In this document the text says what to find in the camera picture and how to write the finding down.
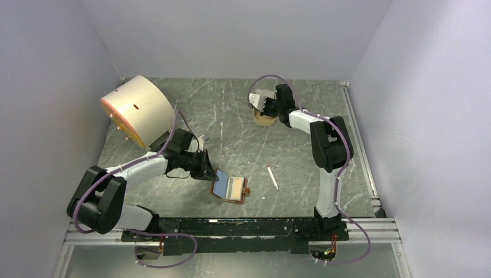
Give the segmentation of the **brown leather card holder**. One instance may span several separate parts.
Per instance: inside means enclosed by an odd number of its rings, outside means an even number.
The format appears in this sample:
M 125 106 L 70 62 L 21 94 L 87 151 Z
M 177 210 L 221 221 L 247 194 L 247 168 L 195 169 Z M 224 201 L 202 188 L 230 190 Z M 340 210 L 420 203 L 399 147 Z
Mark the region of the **brown leather card holder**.
M 232 177 L 220 169 L 215 169 L 217 180 L 211 184 L 210 193 L 224 202 L 243 204 L 250 194 L 245 177 Z

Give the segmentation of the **gold credit card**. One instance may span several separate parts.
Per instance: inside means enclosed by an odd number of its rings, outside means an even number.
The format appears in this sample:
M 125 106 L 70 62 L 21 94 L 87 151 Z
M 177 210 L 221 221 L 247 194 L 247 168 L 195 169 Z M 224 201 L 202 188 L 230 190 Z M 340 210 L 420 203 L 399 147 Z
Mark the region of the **gold credit card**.
M 242 193 L 244 188 L 244 183 L 247 181 L 244 177 L 230 177 L 229 178 L 229 189 L 231 194 Z

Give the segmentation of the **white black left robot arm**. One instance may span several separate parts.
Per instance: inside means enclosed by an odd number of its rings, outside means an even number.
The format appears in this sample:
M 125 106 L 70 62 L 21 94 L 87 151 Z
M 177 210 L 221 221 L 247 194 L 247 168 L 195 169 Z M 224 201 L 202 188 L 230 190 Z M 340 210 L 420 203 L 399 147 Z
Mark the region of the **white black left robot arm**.
M 184 129 L 176 129 L 172 138 L 144 156 L 122 166 L 107 169 L 92 166 L 84 173 L 67 206 L 67 216 L 87 233 L 106 234 L 113 229 L 137 230 L 147 241 L 161 231 L 159 215 L 142 206 L 124 204 L 126 189 L 151 178 L 182 169 L 191 178 L 218 181 L 201 138 Z

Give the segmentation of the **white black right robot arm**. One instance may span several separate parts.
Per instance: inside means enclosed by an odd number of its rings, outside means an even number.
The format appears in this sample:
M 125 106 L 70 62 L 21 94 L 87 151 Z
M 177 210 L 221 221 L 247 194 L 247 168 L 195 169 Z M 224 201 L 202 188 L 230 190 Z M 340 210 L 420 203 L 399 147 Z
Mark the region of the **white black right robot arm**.
M 353 157 L 344 119 L 341 116 L 329 118 L 297 107 L 293 91 L 287 84 L 275 87 L 274 97 L 266 99 L 262 112 L 310 136 L 313 160 L 320 171 L 319 196 L 314 208 L 316 221 L 312 231 L 316 238 L 328 239 L 335 228 L 341 226 L 342 175 Z

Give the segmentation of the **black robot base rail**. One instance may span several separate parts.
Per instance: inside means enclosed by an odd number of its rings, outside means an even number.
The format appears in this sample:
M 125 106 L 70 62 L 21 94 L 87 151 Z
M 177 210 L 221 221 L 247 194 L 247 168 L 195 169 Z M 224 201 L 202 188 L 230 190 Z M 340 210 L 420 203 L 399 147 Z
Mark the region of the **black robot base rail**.
M 309 254 L 315 242 L 347 241 L 347 223 L 319 230 L 315 217 L 161 218 L 160 236 L 123 231 L 121 240 L 162 254 L 276 252 Z

